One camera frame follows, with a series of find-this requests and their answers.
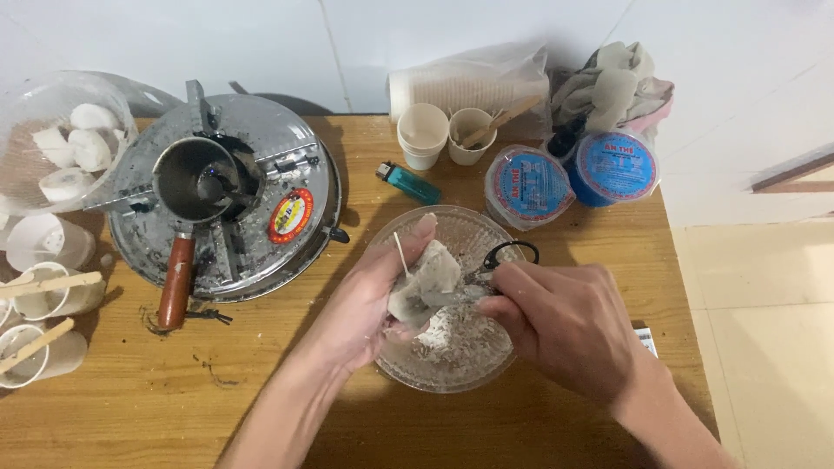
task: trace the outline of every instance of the sticker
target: sticker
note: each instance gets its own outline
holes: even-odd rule
[[[501,206],[527,221],[554,217],[575,198],[565,171],[553,159],[538,154],[503,159],[492,183]]]
[[[313,195],[307,189],[293,189],[275,205],[267,235],[276,244],[288,243],[307,226],[313,213]]]
[[[583,181],[610,200],[639,199],[656,186],[655,157],[630,135],[597,135],[576,163]]]

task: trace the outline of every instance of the hand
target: hand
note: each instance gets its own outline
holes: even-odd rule
[[[437,217],[424,216],[411,234],[399,242],[408,265],[413,264],[435,238]],[[396,244],[369,247],[336,287],[319,317],[297,349],[352,373],[379,354],[387,328],[388,294],[403,272]]]
[[[660,362],[631,328],[614,277],[601,265],[500,265],[493,285],[505,296],[482,299],[516,352],[551,380],[612,406],[647,360]]]

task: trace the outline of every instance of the red sticker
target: red sticker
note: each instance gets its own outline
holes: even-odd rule
[[[313,213],[313,195],[307,189],[293,189],[275,205],[267,235],[276,244],[288,243],[307,226]]]

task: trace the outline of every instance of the glass bowl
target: glass bowl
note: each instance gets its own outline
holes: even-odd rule
[[[124,141],[118,143],[108,169],[93,173],[92,184],[71,199],[53,203],[41,192],[38,181],[59,167],[38,150],[32,133],[56,125],[68,128],[73,109],[84,103],[112,111],[124,131]],[[0,212],[20,216],[70,212],[111,199],[110,175],[137,136],[127,99],[104,78],[64,71],[26,80],[0,97]]]
[[[431,205],[411,210],[388,223],[371,245],[394,242],[408,234],[428,213],[437,216],[436,239],[458,260],[466,274],[481,267],[496,245],[512,236],[496,222],[469,209]],[[518,246],[499,252],[498,260],[523,260]],[[376,363],[395,380],[415,389],[437,393],[475,389],[493,380],[512,363],[510,337],[494,320],[473,305],[446,306],[432,317],[431,326],[411,342],[386,341]]]

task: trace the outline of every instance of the scissors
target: scissors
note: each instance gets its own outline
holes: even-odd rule
[[[490,285],[492,281],[492,273],[500,264],[498,261],[498,253],[507,246],[519,245],[526,246],[533,250],[535,255],[533,264],[539,263],[539,248],[529,241],[512,240],[501,243],[492,248],[486,257],[484,263],[476,270],[466,274],[461,279],[462,286],[450,293],[424,293],[420,297],[428,306],[438,308],[442,306],[462,305],[466,303],[474,303],[484,296],[501,295],[501,292]]]

